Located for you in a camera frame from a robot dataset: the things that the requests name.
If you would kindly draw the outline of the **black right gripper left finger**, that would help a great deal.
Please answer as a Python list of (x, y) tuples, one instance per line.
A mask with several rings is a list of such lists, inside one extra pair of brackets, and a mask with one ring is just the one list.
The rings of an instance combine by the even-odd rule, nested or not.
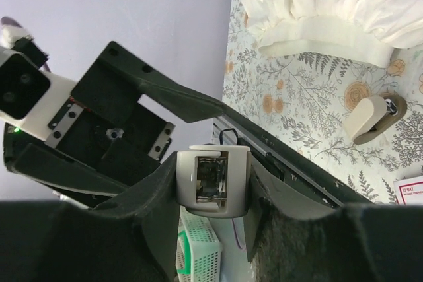
[(2, 281), (172, 281), (180, 207), (176, 155), (95, 209), (1, 204)]

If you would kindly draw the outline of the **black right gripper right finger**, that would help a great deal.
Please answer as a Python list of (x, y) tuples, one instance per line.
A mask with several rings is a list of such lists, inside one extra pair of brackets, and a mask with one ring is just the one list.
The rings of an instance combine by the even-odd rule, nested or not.
[(332, 209), (258, 160), (250, 167), (247, 258), (258, 281), (421, 281), (422, 208), (349, 203)]

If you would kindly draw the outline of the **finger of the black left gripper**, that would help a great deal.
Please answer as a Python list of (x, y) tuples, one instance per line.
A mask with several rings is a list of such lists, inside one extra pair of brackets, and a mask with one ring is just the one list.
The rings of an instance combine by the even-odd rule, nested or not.
[(178, 84), (115, 41), (71, 91), (76, 102), (112, 123), (126, 121), (143, 95), (186, 123), (225, 113), (221, 101)]
[(80, 162), (67, 160), (33, 143), (11, 157), (9, 167), (44, 185), (82, 194), (117, 196), (129, 188)]

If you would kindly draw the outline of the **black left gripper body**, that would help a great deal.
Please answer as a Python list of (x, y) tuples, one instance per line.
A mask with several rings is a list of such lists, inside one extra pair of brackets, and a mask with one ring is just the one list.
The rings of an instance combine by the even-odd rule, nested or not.
[(68, 98), (49, 128), (49, 151), (130, 187), (158, 167), (174, 124), (138, 103), (126, 121), (112, 123)]

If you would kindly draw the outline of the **red white staples box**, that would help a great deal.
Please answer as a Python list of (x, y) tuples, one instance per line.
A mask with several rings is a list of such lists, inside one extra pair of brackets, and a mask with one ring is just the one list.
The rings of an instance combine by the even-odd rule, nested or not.
[(423, 205), (423, 176), (397, 180), (394, 190), (399, 205)]

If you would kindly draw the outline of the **brown small stapler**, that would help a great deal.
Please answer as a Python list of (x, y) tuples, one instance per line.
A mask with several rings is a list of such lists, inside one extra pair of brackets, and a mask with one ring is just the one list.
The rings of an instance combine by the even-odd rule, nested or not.
[(361, 99), (343, 123), (350, 140), (362, 145), (374, 140), (404, 117), (406, 100), (395, 94)]

